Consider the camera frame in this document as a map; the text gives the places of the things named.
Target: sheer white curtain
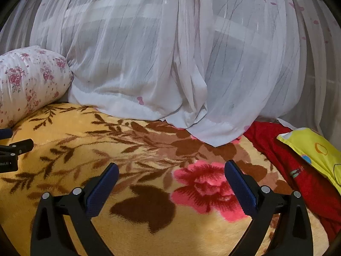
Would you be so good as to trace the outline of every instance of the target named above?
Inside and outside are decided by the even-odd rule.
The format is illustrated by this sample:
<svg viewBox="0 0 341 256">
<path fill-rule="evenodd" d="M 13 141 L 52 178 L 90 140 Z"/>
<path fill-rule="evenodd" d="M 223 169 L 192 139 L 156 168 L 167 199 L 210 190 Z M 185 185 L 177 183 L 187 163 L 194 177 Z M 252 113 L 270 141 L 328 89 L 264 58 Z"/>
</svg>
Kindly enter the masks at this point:
<svg viewBox="0 0 341 256">
<path fill-rule="evenodd" d="M 35 10 L 23 10 L 28 3 Z M 9 33 L 19 28 L 21 37 Z M 337 39 L 320 0 L 22 0 L 0 47 L 66 56 L 70 102 L 166 119 L 214 146 L 258 116 L 311 127 L 335 145 Z"/>
<path fill-rule="evenodd" d="M 306 34 L 307 65 L 298 104 L 282 118 L 310 127 L 341 150 L 341 29 L 322 0 L 295 0 Z"/>
</svg>

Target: fleece blanket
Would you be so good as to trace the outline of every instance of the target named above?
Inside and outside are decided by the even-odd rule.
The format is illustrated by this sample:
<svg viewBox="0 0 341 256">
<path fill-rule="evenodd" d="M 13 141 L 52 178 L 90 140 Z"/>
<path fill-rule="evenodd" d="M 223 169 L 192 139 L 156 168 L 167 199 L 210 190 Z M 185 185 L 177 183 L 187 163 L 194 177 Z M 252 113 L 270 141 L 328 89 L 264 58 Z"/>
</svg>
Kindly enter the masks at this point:
<svg viewBox="0 0 341 256">
<path fill-rule="evenodd" d="M 67 103 L 48 105 L 14 127 L 1 144 L 32 138 L 34 149 L 19 170 L 0 175 L 0 224 L 22 256 L 29 255 L 35 210 L 42 193 L 69 193 L 98 176 L 110 162 L 120 179 L 93 224 L 115 256 L 226 256 L 251 218 L 244 215 L 224 177 L 233 159 L 241 170 L 276 192 L 291 193 L 277 169 L 244 136 L 214 148 L 161 121 L 122 120 Z M 328 238 L 309 212 L 314 255 Z M 67 227 L 86 256 L 72 223 Z M 273 236 L 273 217 L 257 253 Z"/>
</svg>

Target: red cloth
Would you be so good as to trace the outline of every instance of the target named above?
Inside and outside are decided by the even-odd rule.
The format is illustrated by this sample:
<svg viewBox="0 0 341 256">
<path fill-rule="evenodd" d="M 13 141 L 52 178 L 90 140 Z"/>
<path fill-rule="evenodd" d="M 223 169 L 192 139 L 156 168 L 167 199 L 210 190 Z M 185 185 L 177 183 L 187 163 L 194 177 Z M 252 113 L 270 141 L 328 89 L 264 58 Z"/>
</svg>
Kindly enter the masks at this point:
<svg viewBox="0 0 341 256">
<path fill-rule="evenodd" d="M 281 124 L 255 121 L 244 136 L 267 156 L 291 188 L 302 194 L 307 207 L 319 216 L 331 243 L 341 229 L 341 196 L 326 178 L 277 139 L 290 131 Z"/>
</svg>

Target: pink flower pattern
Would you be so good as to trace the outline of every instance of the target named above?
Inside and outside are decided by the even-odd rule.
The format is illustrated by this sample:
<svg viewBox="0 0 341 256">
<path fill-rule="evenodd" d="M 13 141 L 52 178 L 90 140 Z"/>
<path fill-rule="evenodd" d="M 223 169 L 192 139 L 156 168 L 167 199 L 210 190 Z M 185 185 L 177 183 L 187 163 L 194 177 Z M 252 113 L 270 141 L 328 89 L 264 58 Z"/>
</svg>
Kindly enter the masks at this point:
<svg viewBox="0 0 341 256">
<path fill-rule="evenodd" d="M 27 53 L 22 53 L 20 58 L 22 61 L 30 61 L 31 60 L 30 55 Z"/>
<path fill-rule="evenodd" d="M 4 71 L 0 73 L 0 128 L 12 127 L 58 99 L 73 79 L 65 58 L 38 46 L 10 51 L 0 59 Z"/>
<path fill-rule="evenodd" d="M 55 58 L 53 59 L 57 66 L 60 68 L 60 71 L 65 71 L 66 60 L 64 58 Z"/>
<path fill-rule="evenodd" d="M 43 67 L 40 68 L 40 72 L 43 73 L 43 78 L 45 83 L 50 80 L 53 81 L 53 75 L 49 66 L 47 66 L 46 62 L 43 62 Z"/>
<path fill-rule="evenodd" d="M 246 215 L 225 178 L 224 166 L 223 163 L 209 164 L 198 160 L 188 167 L 174 171 L 173 177 L 184 186 L 171 194 L 172 201 L 190 206 L 200 214 L 216 210 L 229 222 L 245 218 Z"/>
<path fill-rule="evenodd" d="M 9 82 L 12 85 L 13 92 L 20 92 L 20 85 L 22 81 L 22 77 L 25 76 L 25 71 L 16 66 L 15 68 L 10 68 L 9 71 L 6 71 L 5 74 L 9 75 Z"/>
</svg>

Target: floral pillow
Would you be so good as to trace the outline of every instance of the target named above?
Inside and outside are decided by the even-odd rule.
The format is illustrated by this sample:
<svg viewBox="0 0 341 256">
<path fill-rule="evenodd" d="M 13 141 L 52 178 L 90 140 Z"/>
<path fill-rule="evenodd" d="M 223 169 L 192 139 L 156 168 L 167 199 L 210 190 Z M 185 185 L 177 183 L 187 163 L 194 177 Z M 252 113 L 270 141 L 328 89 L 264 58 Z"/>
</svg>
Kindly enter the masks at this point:
<svg viewBox="0 0 341 256">
<path fill-rule="evenodd" d="M 0 128 L 58 100 L 72 79 L 66 59 L 39 46 L 0 56 Z"/>
</svg>

